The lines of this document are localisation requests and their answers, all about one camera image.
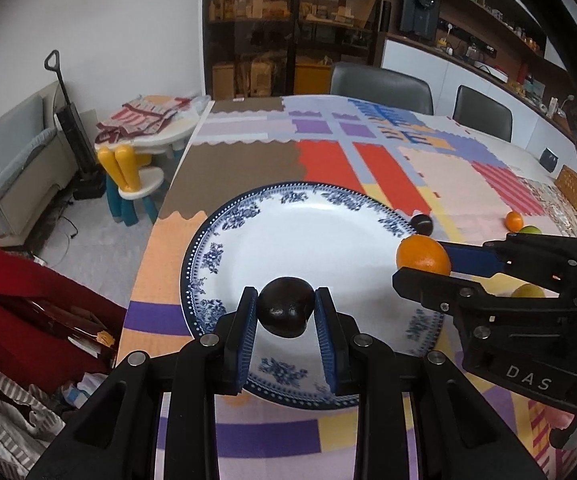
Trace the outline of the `woven wicker basket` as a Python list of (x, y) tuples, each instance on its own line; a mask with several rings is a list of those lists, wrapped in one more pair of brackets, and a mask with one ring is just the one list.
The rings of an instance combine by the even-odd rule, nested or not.
[(566, 200), (577, 211), (577, 173), (571, 167), (563, 165), (554, 183)]

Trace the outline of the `yellow green fruit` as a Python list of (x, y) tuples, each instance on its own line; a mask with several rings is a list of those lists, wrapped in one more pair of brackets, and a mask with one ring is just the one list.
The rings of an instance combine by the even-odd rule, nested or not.
[(523, 284), (511, 294), (512, 298), (545, 298), (543, 289), (533, 284)]

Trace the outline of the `grey sofa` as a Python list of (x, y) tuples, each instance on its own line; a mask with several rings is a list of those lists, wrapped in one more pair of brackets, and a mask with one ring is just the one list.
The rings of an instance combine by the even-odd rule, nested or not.
[(63, 103), (54, 82), (0, 117), (0, 247), (23, 246), (78, 171), (55, 125), (54, 112)]

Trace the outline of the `small orange mandarin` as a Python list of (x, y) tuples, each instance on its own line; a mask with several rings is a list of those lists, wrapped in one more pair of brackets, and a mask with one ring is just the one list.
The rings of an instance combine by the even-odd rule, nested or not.
[(446, 249), (432, 237), (413, 234), (399, 243), (396, 252), (398, 269), (410, 268), (439, 275), (451, 273), (451, 262)]

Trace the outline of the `red cloth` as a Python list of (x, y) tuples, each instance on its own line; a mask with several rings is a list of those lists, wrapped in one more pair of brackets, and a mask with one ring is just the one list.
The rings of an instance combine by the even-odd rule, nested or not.
[(126, 310), (46, 266), (0, 248), (0, 372), (52, 393), (107, 374)]

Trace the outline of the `large green pear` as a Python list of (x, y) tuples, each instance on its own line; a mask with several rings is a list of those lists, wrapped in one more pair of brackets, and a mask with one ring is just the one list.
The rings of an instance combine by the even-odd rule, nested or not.
[(537, 226), (523, 226), (522, 229), (517, 231), (517, 234), (543, 234), (543, 232)]

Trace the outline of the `blue white porcelain plate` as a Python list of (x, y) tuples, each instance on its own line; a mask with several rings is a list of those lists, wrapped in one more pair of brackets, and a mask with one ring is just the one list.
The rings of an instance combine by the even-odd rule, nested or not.
[(333, 184), (284, 182), (219, 207), (200, 226), (180, 271), (180, 302), (195, 337), (215, 330), (247, 286), (301, 278), (331, 292), (360, 330), (409, 356), (431, 351), (442, 314), (392, 285), (400, 242), (413, 230), (399, 212)]

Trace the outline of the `grey chair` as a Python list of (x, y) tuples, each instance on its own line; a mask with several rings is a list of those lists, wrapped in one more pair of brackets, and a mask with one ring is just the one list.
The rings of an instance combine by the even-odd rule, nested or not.
[(339, 62), (332, 67), (330, 93), (425, 115), (434, 114), (425, 81), (368, 65)]
[(457, 91), (453, 119), (505, 142), (512, 139), (513, 117), (508, 107), (467, 86)]

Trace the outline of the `dark plum on table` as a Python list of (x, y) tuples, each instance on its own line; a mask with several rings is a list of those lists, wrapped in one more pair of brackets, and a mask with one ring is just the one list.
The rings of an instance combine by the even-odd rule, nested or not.
[(434, 222), (428, 214), (415, 214), (409, 221), (415, 233), (431, 236), (434, 231)]

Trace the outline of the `small white kids table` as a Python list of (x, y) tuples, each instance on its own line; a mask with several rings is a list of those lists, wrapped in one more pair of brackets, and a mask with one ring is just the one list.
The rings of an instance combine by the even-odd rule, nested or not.
[(113, 218), (134, 226), (138, 223), (136, 203), (140, 202), (151, 221), (158, 218), (153, 195), (166, 183), (165, 170), (154, 157), (175, 158), (182, 154), (185, 142), (200, 123), (209, 96), (182, 96), (191, 99), (189, 110), (178, 115), (155, 136), (139, 136), (117, 143), (96, 144), (98, 162), (106, 173), (106, 197)]

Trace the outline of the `dark glass cabinet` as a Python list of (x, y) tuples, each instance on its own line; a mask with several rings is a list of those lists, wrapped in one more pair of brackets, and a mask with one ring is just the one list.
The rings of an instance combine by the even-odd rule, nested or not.
[(202, 0), (205, 90), (328, 92), (334, 64), (372, 62), (383, 15), (383, 0)]

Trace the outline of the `grey chair left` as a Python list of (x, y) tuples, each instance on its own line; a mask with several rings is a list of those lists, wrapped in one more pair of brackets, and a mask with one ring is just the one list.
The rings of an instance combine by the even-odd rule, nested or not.
[(332, 67), (330, 93), (425, 115), (434, 114), (425, 81), (368, 65), (339, 62)]

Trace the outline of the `black upright vacuum cleaner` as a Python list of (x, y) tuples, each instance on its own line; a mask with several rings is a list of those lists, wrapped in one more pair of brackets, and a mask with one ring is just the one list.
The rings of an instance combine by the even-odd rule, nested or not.
[(68, 96), (66, 84), (61, 71), (59, 50), (52, 50), (44, 60), (44, 68), (56, 75), (65, 104), (57, 107), (55, 117), (64, 136), (75, 155), (79, 168), (79, 177), (74, 185), (74, 200), (95, 200), (105, 193), (104, 171), (98, 164), (95, 151), (84, 130), (79, 112)]

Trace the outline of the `orange mandarin on table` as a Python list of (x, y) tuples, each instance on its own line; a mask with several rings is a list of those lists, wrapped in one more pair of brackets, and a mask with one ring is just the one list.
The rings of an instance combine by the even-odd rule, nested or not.
[(511, 233), (517, 233), (520, 232), (523, 227), (523, 217), (517, 211), (509, 211), (505, 216), (505, 228)]

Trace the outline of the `black coffee machine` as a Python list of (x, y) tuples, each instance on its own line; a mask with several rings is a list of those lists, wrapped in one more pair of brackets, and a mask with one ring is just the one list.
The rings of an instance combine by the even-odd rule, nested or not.
[(432, 40), (435, 37), (441, 0), (403, 0), (400, 32)]

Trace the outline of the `grey chair right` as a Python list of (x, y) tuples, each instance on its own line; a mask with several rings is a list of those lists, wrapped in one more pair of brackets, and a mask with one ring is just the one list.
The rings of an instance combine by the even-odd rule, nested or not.
[(457, 91), (453, 119), (505, 142), (512, 139), (513, 117), (508, 107), (467, 86)]

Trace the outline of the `dark blue mug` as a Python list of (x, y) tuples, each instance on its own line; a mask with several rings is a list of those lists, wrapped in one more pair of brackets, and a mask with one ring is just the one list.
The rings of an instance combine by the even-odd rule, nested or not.
[(553, 151), (549, 150), (549, 148), (545, 148), (541, 153), (539, 159), (540, 166), (543, 167), (546, 172), (552, 174), (554, 169), (557, 168), (559, 158)]

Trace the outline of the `colourful patchwork tablecloth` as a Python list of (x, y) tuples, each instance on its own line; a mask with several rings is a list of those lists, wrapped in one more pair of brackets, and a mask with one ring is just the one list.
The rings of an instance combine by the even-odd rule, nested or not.
[[(172, 178), (132, 290), (118, 361), (142, 350), (174, 353), (192, 339), (180, 270), (202, 222), (231, 198), (284, 181), (350, 188), (404, 214), (431, 214), (434, 236), (481, 244), (507, 234), (517, 211), (545, 234), (577, 236), (577, 212), (539, 165), (543, 148), (500, 141), (423, 115), (337, 96), (216, 102)], [(575, 452), (548, 443), (543, 406), (469, 375), (550, 479)], [(301, 411), (243, 392), (218, 398), (223, 479), (351, 479), (357, 408)]]

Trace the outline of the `striped folded cloth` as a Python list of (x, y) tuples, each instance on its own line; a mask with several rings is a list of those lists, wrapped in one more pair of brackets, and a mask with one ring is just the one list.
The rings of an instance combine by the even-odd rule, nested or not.
[(181, 96), (138, 96), (96, 125), (96, 144), (117, 143), (139, 136), (155, 136), (178, 115), (189, 110), (191, 99)]

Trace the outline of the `dark plum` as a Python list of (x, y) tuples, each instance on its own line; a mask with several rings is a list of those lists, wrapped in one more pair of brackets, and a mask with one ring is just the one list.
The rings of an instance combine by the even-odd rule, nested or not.
[(415, 233), (431, 236), (434, 231), (434, 222), (428, 214), (415, 214), (409, 221)]
[(297, 338), (315, 310), (316, 294), (301, 278), (282, 276), (268, 283), (257, 298), (259, 323), (275, 336)]

